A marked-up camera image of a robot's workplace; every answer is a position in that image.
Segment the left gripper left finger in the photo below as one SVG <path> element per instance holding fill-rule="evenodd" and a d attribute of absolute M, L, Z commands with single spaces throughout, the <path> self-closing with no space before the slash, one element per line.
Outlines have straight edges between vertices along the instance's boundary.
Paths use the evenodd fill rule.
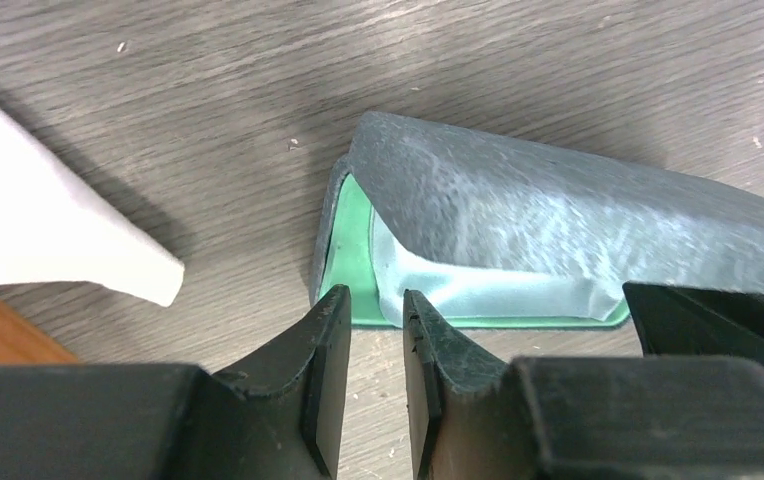
<path fill-rule="evenodd" d="M 213 373 L 195 364 L 0 366 L 0 479 L 333 479 L 351 296 Z"/>

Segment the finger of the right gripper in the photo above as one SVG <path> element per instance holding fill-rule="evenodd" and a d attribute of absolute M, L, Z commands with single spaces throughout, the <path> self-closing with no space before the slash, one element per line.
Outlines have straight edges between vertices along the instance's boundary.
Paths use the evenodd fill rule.
<path fill-rule="evenodd" d="M 764 367 L 764 295 L 626 283 L 644 355 L 727 355 Z"/>

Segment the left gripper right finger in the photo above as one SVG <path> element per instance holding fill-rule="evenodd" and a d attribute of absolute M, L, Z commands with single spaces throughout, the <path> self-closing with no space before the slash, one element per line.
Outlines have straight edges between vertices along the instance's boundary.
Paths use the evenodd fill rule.
<path fill-rule="evenodd" d="M 403 300 L 418 479 L 764 479 L 764 367 L 727 355 L 505 362 Z"/>

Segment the light blue cleaning cloth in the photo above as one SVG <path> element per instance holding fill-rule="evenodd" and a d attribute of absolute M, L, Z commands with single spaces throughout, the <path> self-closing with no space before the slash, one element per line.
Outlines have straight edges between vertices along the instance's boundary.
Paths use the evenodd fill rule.
<path fill-rule="evenodd" d="M 369 252 L 380 312 L 396 326 L 407 290 L 458 328 L 613 328 L 629 317 L 619 288 L 591 279 L 429 261 L 402 246 L 378 213 Z"/>

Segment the grey-blue glasses case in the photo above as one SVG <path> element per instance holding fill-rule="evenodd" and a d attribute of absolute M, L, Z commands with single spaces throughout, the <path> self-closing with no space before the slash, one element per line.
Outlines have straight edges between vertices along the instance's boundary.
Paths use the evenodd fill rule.
<path fill-rule="evenodd" d="M 363 114 L 324 196 L 308 281 L 380 312 L 378 213 L 429 261 L 764 294 L 764 198 L 702 177 L 401 115 Z"/>

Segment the white cloth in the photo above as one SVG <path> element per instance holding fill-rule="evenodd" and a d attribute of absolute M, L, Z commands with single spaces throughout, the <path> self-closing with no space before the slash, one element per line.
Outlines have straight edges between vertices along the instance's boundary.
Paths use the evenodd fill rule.
<path fill-rule="evenodd" d="M 184 272 L 0 109 L 0 285 L 90 282 L 168 307 Z"/>

